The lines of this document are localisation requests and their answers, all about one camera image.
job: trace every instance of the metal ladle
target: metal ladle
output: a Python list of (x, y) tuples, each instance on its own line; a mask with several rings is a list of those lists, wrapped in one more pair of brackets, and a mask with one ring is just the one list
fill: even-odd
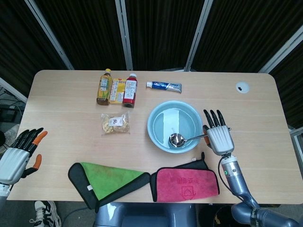
[(185, 139), (181, 134), (173, 133), (169, 137), (169, 142), (172, 146), (174, 146), (176, 148), (179, 148), (179, 147), (182, 147), (188, 141), (195, 140), (195, 139), (198, 139), (198, 138), (202, 138), (202, 137), (205, 137), (205, 136), (207, 136), (207, 134), (196, 136), (196, 137), (193, 137), (193, 138), (190, 138), (190, 139)]

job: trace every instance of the water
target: water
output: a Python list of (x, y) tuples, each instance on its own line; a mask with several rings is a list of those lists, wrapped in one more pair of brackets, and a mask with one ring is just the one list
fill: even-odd
[(173, 133), (180, 133), (186, 139), (198, 136), (198, 134), (196, 135), (196, 127), (192, 117), (178, 108), (171, 108), (160, 112), (155, 118), (153, 128), (156, 140), (169, 149), (178, 150), (187, 147), (191, 143), (190, 141), (180, 148), (171, 146), (169, 137)]

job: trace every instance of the wooden table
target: wooden table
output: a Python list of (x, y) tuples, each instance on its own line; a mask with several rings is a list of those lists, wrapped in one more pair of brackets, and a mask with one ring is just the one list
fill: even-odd
[[(127, 78), (129, 71), (113, 71)], [(38, 172), (15, 185), (11, 200), (82, 201), (68, 179), (75, 162), (128, 168), (149, 173), (176, 166), (205, 152), (209, 168), (217, 172), (220, 159), (203, 140), (192, 151), (170, 154), (157, 148), (147, 133), (151, 110), (168, 100), (192, 105), (206, 122), (203, 109), (220, 109), (232, 128), (233, 155), (238, 158), (246, 183), (259, 203), (302, 203), (303, 181), (291, 144), (274, 79), (268, 74), (135, 71), (138, 78), (134, 109), (100, 106), (96, 94), (102, 71), (44, 70), (35, 76), (19, 132), (43, 126), (49, 134), (34, 157), (41, 153)], [(147, 81), (182, 83), (182, 94), (146, 88)], [(236, 83), (245, 81), (250, 92), (241, 94)], [(130, 110), (131, 134), (101, 135), (101, 113)], [(219, 181), (220, 195), (188, 201), (237, 203)], [(151, 202), (150, 186), (119, 199)]]

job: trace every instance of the curtain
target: curtain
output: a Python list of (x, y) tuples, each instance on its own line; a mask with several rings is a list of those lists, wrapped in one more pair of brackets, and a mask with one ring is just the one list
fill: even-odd
[(287, 123), (303, 126), (303, 41), (270, 74), (275, 78)]
[(126, 0), (134, 70), (184, 68), (203, 0)]
[(0, 1), (0, 75), (28, 96), (40, 70), (66, 69), (23, 0)]
[(36, 0), (76, 70), (125, 70), (114, 0)]
[(215, 0), (192, 69), (258, 72), (303, 24), (303, 1)]

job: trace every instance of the toothpaste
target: toothpaste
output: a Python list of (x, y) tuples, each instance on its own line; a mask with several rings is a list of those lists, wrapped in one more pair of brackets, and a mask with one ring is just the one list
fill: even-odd
[(146, 87), (150, 87), (152, 89), (160, 89), (167, 91), (177, 91), (182, 92), (182, 84), (173, 84), (173, 83), (165, 83), (165, 82), (147, 82)]

